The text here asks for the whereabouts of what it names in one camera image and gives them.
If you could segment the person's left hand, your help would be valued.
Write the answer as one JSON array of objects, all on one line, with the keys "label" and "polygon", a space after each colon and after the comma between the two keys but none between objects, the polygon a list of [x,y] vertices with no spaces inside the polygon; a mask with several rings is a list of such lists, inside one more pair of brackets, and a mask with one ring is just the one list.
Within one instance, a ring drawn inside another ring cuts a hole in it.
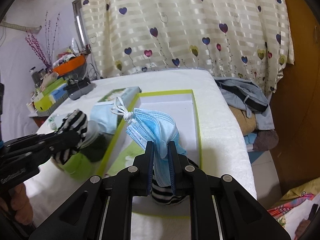
[{"label": "person's left hand", "polygon": [[14,193],[10,199],[10,207],[16,212],[15,219],[17,222],[23,225],[32,223],[34,213],[24,183],[14,188]]}]

